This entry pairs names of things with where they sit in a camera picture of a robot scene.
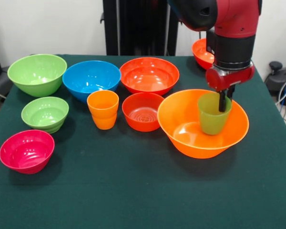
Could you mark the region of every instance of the plastic bowl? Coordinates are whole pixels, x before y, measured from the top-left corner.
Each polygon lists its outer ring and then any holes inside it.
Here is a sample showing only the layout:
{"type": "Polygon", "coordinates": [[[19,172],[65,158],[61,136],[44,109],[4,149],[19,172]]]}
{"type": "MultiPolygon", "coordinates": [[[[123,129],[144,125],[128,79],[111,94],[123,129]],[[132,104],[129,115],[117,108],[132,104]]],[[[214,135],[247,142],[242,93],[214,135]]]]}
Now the plastic bowl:
{"type": "Polygon", "coordinates": [[[154,57],[141,57],[126,62],[121,68],[121,82],[131,93],[167,93],[179,80],[179,71],[172,63],[154,57]]]}
{"type": "Polygon", "coordinates": [[[8,70],[8,77],[23,92],[34,97],[44,97],[57,91],[66,69],[67,63],[63,58],[37,54],[13,63],[8,70]]]}
{"type": "Polygon", "coordinates": [[[28,103],[21,118],[28,126],[52,134],[60,129],[68,112],[69,105],[63,99],[44,97],[28,103]]]}
{"type": "Polygon", "coordinates": [[[202,68],[208,70],[213,66],[214,55],[206,51],[206,38],[196,41],[192,45],[192,52],[202,68]]]}
{"type": "Polygon", "coordinates": [[[232,110],[225,127],[218,135],[207,135],[199,124],[198,99],[207,90],[185,90],[168,96],[158,109],[160,127],[173,145],[194,158],[211,158],[240,142],[249,129],[248,116],[232,101],[232,110]]]}
{"type": "Polygon", "coordinates": [[[19,132],[7,139],[0,149],[0,160],[8,168],[24,174],[41,171],[55,147],[52,136],[40,130],[19,132]]]}
{"type": "Polygon", "coordinates": [[[164,99],[154,93],[137,93],[127,97],[122,110],[128,125],[137,131],[150,132],[160,127],[157,111],[164,99]]]}
{"type": "Polygon", "coordinates": [[[120,70],[112,63],[85,61],[71,66],[62,81],[70,93],[83,103],[99,90],[115,91],[121,80],[120,70]]]}

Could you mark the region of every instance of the orange bowl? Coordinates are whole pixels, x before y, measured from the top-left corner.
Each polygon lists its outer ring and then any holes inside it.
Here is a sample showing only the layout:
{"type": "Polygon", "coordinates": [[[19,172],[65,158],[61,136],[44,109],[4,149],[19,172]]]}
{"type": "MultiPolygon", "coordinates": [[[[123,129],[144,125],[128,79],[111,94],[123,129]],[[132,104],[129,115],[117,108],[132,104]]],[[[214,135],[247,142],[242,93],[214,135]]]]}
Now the orange bowl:
{"type": "Polygon", "coordinates": [[[163,97],[154,93],[136,93],[127,97],[122,110],[128,125],[141,132],[158,129],[157,112],[163,100],[163,97]]]}
{"type": "Polygon", "coordinates": [[[183,154],[200,159],[217,156],[240,142],[249,129],[249,119],[243,108],[232,101],[229,119],[218,135],[207,135],[199,125],[198,99],[207,90],[176,92],[160,104],[158,120],[173,145],[183,154]]]}
{"type": "Polygon", "coordinates": [[[179,80],[179,71],[172,63],[155,58],[141,57],[130,60],[120,68],[121,82],[131,93],[167,93],[179,80]]]}
{"type": "Polygon", "coordinates": [[[192,45],[192,52],[197,63],[208,70],[214,63],[214,55],[206,51],[206,38],[196,41],[192,45]]]}

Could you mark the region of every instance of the green cloth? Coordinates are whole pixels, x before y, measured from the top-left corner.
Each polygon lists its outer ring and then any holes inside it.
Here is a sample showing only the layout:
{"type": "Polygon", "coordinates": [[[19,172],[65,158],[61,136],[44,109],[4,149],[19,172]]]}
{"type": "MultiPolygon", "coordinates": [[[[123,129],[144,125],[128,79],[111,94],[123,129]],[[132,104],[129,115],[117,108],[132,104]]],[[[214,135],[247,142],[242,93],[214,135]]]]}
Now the green cloth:
{"type": "MultiPolygon", "coordinates": [[[[86,60],[120,67],[133,58],[62,57],[69,67],[86,60]]],[[[208,88],[193,57],[164,58],[180,70],[169,94],[208,88]]],[[[23,175],[0,162],[0,229],[286,229],[286,125],[258,73],[234,95],[249,116],[248,135],[207,160],[177,151],[161,129],[132,130],[121,111],[130,93],[120,85],[117,94],[118,119],[109,131],[97,129],[63,85],[53,95],[70,112],[53,134],[48,165],[23,175]]],[[[12,88],[0,111],[0,146],[29,129],[20,114],[33,99],[12,88]]]]}

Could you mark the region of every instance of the small green bowl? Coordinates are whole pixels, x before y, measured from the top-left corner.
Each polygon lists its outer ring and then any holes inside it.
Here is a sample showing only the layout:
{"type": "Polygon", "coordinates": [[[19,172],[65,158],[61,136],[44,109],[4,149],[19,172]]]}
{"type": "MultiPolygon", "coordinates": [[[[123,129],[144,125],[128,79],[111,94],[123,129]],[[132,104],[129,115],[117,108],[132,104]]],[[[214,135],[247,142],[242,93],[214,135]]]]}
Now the small green bowl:
{"type": "Polygon", "coordinates": [[[57,97],[44,97],[28,103],[22,110],[22,120],[33,129],[49,134],[60,129],[69,112],[66,101],[57,97]]]}
{"type": "Polygon", "coordinates": [[[8,77],[25,93],[44,97],[57,91],[66,69],[66,61],[59,56],[36,54],[14,62],[8,70],[8,77]]]}

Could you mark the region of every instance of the magenta bowl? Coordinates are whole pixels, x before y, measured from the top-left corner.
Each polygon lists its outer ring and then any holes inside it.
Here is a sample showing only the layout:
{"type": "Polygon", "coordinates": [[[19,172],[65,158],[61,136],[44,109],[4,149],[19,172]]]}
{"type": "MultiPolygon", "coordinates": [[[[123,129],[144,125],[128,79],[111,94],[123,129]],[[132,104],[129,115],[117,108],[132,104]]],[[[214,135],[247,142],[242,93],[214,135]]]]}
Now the magenta bowl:
{"type": "Polygon", "coordinates": [[[41,130],[19,132],[7,139],[0,148],[0,160],[19,173],[40,172],[53,154],[53,137],[41,130]]]}

